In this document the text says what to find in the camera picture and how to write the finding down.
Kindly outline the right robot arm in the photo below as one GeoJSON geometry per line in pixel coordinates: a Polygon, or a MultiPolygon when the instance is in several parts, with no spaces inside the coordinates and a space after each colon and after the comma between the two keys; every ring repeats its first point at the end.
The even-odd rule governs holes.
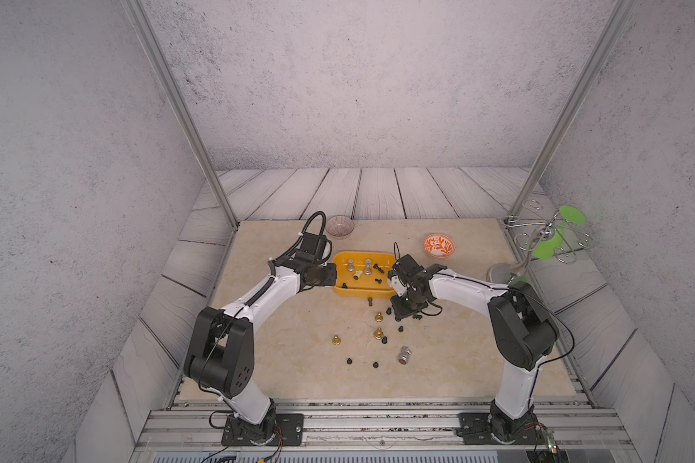
{"type": "Polygon", "coordinates": [[[556,451],[552,433],[535,413],[534,390],[541,366],[560,335],[554,314],[524,282],[494,284],[459,275],[441,264],[424,267],[411,255],[398,256],[387,274],[395,294],[395,320],[430,318],[451,302],[485,316],[504,359],[499,390],[488,415],[459,415],[456,434],[465,445],[542,445],[556,451]]]}

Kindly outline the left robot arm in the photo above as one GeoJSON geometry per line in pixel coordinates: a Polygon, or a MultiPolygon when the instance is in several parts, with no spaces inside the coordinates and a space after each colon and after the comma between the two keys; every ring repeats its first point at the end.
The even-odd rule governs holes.
{"type": "Polygon", "coordinates": [[[255,335],[289,299],[336,284],[337,269],[328,261],[331,241],[325,226],[326,214],[313,213],[295,243],[268,261],[262,282],[220,309],[204,308],[195,320],[183,373],[233,412],[224,426],[224,445],[264,446],[282,435],[274,400],[253,379],[255,335]]]}

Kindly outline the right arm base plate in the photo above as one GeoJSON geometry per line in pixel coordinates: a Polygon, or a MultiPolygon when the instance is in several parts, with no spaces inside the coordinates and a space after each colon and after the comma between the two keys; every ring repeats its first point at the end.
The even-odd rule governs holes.
{"type": "Polygon", "coordinates": [[[510,419],[504,414],[461,413],[455,434],[465,445],[546,445],[546,433],[535,414],[510,419]]]}

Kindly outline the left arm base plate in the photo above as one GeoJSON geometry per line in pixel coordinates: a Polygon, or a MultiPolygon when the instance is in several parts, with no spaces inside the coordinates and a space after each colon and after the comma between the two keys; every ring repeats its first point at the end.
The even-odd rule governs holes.
{"type": "Polygon", "coordinates": [[[268,414],[260,424],[230,416],[224,424],[224,447],[299,447],[302,444],[302,414],[268,414]]]}

